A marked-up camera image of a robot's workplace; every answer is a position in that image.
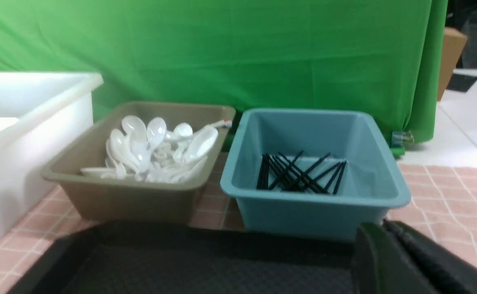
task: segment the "green cloth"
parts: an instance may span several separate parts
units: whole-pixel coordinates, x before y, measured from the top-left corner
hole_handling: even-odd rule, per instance
[[[98,71],[129,100],[352,109],[431,139],[446,0],[0,0],[0,71]]]

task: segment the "white table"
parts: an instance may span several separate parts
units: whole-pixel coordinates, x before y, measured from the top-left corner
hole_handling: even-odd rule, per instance
[[[455,72],[477,76],[477,69]],[[477,167],[477,82],[467,93],[445,91],[436,108],[434,138],[409,147],[399,162]]]

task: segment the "blue plastic tray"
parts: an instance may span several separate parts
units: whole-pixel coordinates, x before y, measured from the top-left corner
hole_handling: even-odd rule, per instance
[[[336,196],[256,190],[263,153],[300,150],[301,169],[331,152],[311,173],[347,160]],[[328,177],[320,184],[324,186]],[[231,145],[222,190],[237,199],[249,231],[352,241],[362,222],[381,222],[410,190],[374,119],[355,111],[256,108],[244,112]]]

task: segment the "black object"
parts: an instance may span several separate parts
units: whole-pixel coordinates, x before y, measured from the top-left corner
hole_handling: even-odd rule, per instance
[[[477,81],[477,76],[453,73],[447,90],[466,93]]]
[[[328,195],[328,188],[336,179],[335,188],[332,193],[333,195],[336,195],[339,190],[339,185],[341,183],[342,176],[345,170],[345,165],[347,164],[347,162],[338,162],[328,168],[326,171],[320,173],[317,177],[311,178],[309,176],[309,173],[313,171],[318,165],[320,165],[320,163],[322,163],[326,158],[328,158],[331,153],[329,152],[322,158],[319,158],[308,169],[302,171],[302,169],[296,166],[296,161],[300,156],[302,156],[303,153],[304,151],[300,151],[292,160],[289,160],[287,156],[279,152],[280,157],[283,158],[285,162],[278,156],[270,156],[268,154],[263,154],[260,171],[257,179],[257,189],[272,190],[276,186],[281,184],[283,191],[306,192],[306,190],[309,188],[314,193]],[[322,188],[318,184],[318,181],[322,179],[322,177],[330,173],[333,169],[335,169],[335,173],[330,178],[326,186]],[[270,172],[275,175],[275,179],[271,184],[268,183],[268,174]]]
[[[9,293],[477,294],[477,269],[401,222],[353,246],[121,221],[57,240]]]
[[[338,179],[337,179],[337,182],[335,184],[335,189],[333,190],[333,195],[336,195],[338,193],[338,189],[339,189],[339,183],[341,183],[342,181],[342,177],[343,177],[343,171],[345,170],[345,166],[347,165],[347,162],[344,161],[341,165],[341,167],[338,167],[339,169],[339,175],[338,175]]]
[[[326,158],[328,158],[331,155],[331,152],[327,153],[325,156],[322,158],[319,158],[315,163],[313,163],[311,166],[309,166],[308,169],[306,169],[304,172],[302,172],[295,180],[292,182],[288,189],[293,188],[294,186],[298,185],[302,179],[304,179],[306,176],[309,177],[309,173],[313,171],[320,163],[322,163]]]
[[[289,162],[289,159],[287,156],[283,155],[282,153],[279,152],[279,155],[286,161]],[[304,171],[300,169],[298,166],[293,165],[292,172],[294,175],[297,177],[300,175],[304,174]],[[325,191],[322,189],[321,186],[318,185],[318,182],[316,180],[311,179],[311,177],[308,174],[305,174],[304,177],[302,177],[302,182],[304,183],[304,187],[302,188],[302,191],[305,191],[307,188],[310,188],[313,192],[315,193],[324,193]]]
[[[462,31],[470,15],[476,10],[477,0],[449,0],[445,26]],[[458,60],[456,68],[464,68],[461,56]]]
[[[276,179],[274,179],[274,181],[270,184],[270,186],[268,187],[269,190],[274,189],[276,187],[276,184],[278,184],[283,179],[283,177],[285,177],[289,173],[289,170],[292,168],[292,166],[294,166],[294,163],[296,162],[296,160],[298,160],[300,156],[302,156],[302,154],[304,154],[304,151],[300,151],[295,156],[295,158],[293,158],[293,160],[289,162],[289,165],[285,167],[285,169],[280,173],[280,175],[278,175],[278,177],[276,177]]]
[[[280,183],[283,184],[284,187],[287,187],[290,183],[293,182],[293,178],[289,173],[283,173],[284,169],[289,169],[291,170],[290,166],[282,166],[279,164],[276,160],[276,156],[268,156],[268,162],[270,166],[270,170],[274,173],[275,175],[275,180],[279,179]]]
[[[402,222],[384,222],[430,283],[442,293],[477,294],[477,268]]]
[[[269,180],[269,156],[268,154],[264,154],[262,156],[262,163],[260,164],[260,171],[258,173],[258,180],[257,180],[257,189],[265,190],[268,188],[268,180]]]
[[[325,177],[328,173],[330,173],[333,169],[336,169],[339,165],[341,165],[342,163],[341,162],[337,162],[335,163],[333,166],[331,166],[330,168],[326,169],[324,172],[320,173],[318,176],[316,176],[313,181],[314,182],[318,182],[320,179],[322,179],[323,177]]]

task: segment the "white plastic bin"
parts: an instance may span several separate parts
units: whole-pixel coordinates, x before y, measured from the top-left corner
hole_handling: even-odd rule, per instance
[[[0,73],[0,238],[54,188],[40,168],[93,125],[101,84],[97,73]]]

